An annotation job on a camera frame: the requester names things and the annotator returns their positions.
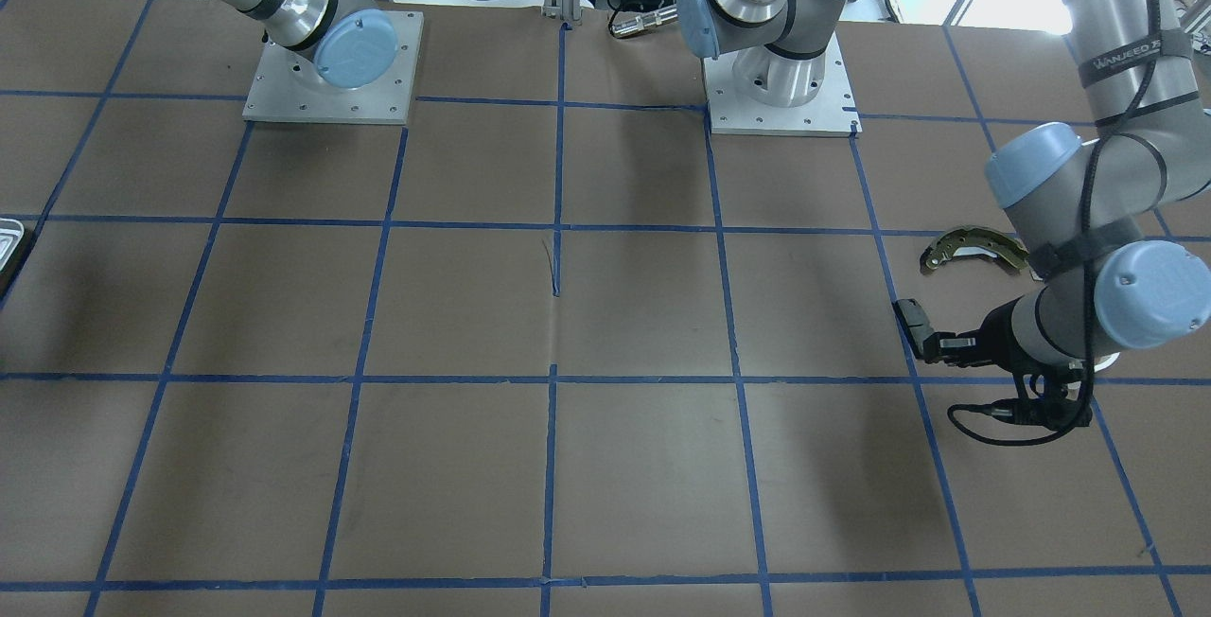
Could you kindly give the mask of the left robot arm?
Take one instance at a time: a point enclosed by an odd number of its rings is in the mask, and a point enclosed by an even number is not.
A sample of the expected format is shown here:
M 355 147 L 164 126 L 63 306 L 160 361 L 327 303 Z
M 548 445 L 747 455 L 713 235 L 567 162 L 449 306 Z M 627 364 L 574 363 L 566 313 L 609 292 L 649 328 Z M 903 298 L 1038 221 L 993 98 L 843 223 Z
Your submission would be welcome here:
M 1209 321 L 1209 267 L 1137 219 L 1209 190 L 1209 116 L 1190 42 L 1167 0 L 1062 0 L 1095 141 L 1043 124 L 999 148 L 985 176 L 1025 242 L 1041 288 L 980 329 L 931 329 L 895 305 L 914 358 L 1012 373 L 1150 349 Z

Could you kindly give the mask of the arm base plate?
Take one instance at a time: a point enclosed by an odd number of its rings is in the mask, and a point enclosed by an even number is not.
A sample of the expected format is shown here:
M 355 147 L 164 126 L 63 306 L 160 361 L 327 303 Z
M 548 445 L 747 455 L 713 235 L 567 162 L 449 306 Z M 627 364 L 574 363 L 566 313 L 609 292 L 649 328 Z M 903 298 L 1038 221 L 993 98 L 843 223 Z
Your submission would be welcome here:
M 331 27 L 311 58 L 266 42 L 242 116 L 276 124 L 407 124 L 424 23 L 419 10 L 367 8 Z
M 863 131 L 836 35 L 805 61 L 765 47 L 702 61 L 714 135 L 849 137 Z

